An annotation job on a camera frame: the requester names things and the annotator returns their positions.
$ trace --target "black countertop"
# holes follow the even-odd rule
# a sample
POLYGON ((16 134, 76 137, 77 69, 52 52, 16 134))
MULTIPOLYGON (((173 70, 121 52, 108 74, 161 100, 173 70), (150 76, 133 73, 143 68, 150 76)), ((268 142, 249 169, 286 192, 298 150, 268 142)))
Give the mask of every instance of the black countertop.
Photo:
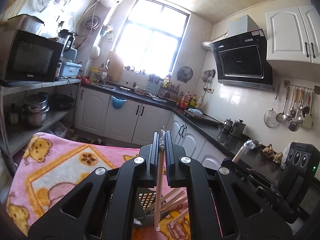
MULTIPOLYGON (((191 125, 195 130, 197 130, 202 136, 204 136, 213 146, 215 146, 219 151, 221 151, 226 157, 233 158, 241 146, 245 143, 248 138, 237 138, 228 133, 222 132, 222 127, 213 127, 211 125, 207 125, 202 123, 195 118, 187 116, 184 112, 184 109, 177 106, 169 106, 167 103, 161 103, 156 100, 153 100, 148 96, 140 96, 132 91, 123 91, 119 89, 118 85, 114 85, 118 87, 117 90, 111 91, 105 89, 104 87, 82 84, 81 86, 90 88, 96 91, 104 92, 113 96, 127 98, 132 101, 136 101, 138 103, 147 104, 155 107, 159 107, 162 109, 166 109, 169 111, 173 111, 177 116, 179 116, 183 121, 187 124, 191 125)), ((246 154, 241 156, 239 164, 244 168, 253 168, 255 171, 261 173, 268 180, 273 182, 275 185, 278 184, 283 169, 281 169, 280 165, 274 163, 271 159, 263 156, 261 150, 255 149, 247 152, 246 154)), ((314 179, 317 183, 311 184, 305 198, 301 202, 300 207, 307 211, 308 214, 311 214, 314 207, 317 205, 320 200, 320 189, 317 185, 319 185, 318 181, 314 179)))

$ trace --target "silver bolt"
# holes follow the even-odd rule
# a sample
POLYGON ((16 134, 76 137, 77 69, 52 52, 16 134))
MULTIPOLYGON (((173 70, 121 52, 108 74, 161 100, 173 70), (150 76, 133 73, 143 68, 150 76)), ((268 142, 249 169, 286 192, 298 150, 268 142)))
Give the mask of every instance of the silver bolt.
POLYGON ((133 161, 137 164, 143 163, 144 157, 141 157, 141 156, 135 157, 133 161))
POLYGON ((106 169, 105 168, 97 168, 96 169, 96 174, 97 175, 103 175, 106 173, 106 169))
POLYGON ((180 160, 183 163, 190 163, 191 162, 191 159, 189 157, 186 157, 186 156, 181 157, 180 160))
POLYGON ((229 169, 226 168, 226 167, 221 167, 221 168, 219 169, 219 172, 220 172, 221 174, 223 174, 223 175, 228 175, 228 174, 229 174, 229 169))

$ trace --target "window pane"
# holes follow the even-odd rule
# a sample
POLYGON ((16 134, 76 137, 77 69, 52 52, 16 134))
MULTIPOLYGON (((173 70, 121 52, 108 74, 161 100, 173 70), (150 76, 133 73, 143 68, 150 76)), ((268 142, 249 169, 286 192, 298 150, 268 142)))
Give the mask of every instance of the window pane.
POLYGON ((154 32, 142 62, 141 69, 160 77, 168 74, 172 58, 177 49, 175 38, 154 32))
POLYGON ((134 24, 127 24, 122 30, 116 53, 125 66, 140 66, 152 31, 134 24))
POLYGON ((157 28, 181 37, 187 16, 178 11, 165 7, 157 21, 157 28))
POLYGON ((161 4, 147 0, 138 0, 128 19, 133 22, 138 22, 153 27, 154 23, 159 18, 161 9, 161 4))

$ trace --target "stacked pot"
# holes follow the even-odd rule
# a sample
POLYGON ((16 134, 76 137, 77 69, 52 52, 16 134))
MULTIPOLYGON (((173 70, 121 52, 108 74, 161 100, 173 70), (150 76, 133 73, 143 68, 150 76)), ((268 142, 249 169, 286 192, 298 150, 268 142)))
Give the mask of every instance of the stacked pot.
POLYGON ((48 97, 38 94, 25 98, 23 101, 23 113, 27 124, 33 127, 39 127, 44 124, 47 112, 48 97))

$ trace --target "green spatula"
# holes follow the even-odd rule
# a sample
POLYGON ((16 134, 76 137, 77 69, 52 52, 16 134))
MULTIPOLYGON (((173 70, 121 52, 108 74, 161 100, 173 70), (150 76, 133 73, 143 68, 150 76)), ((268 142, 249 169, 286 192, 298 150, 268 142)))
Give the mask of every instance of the green spatula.
POLYGON ((312 95, 312 98, 311 98, 310 111, 309 111, 309 114, 307 114, 307 116, 304 118, 303 123, 302 123, 302 126, 307 129, 311 129, 311 127, 312 127, 311 115, 312 115, 312 105, 313 105, 313 96, 314 96, 313 91, 312 91, 311 95, 312 95))

